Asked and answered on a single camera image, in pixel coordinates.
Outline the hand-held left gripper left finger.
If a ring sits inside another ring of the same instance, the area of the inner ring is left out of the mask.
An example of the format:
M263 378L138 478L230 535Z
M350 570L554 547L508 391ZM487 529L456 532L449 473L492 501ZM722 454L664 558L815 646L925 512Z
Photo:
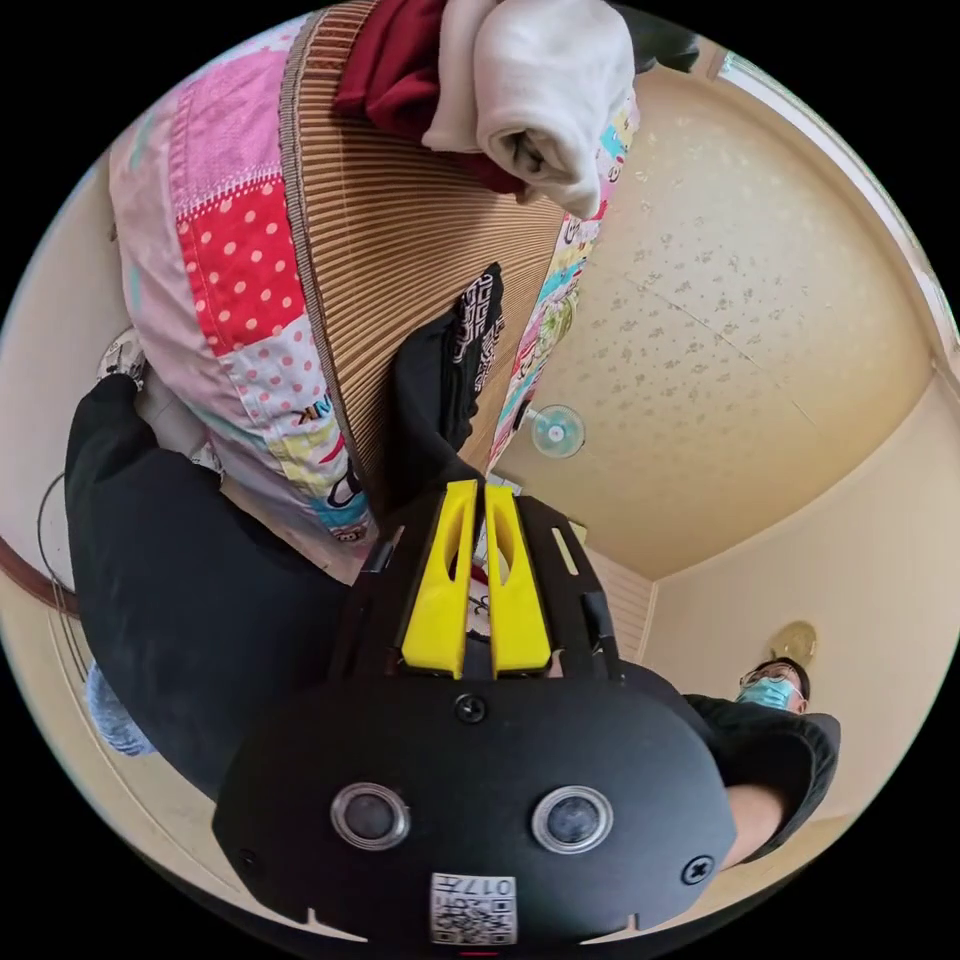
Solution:
M477 499L476 481L455 481L438 505L400 647L412 670L463 675Z

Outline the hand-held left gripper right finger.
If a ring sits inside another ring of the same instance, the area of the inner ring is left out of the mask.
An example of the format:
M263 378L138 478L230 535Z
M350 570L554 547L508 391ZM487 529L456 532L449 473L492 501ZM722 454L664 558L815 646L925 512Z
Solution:
M485 487L485 530L493 672L542 673L548 633L511 488Z

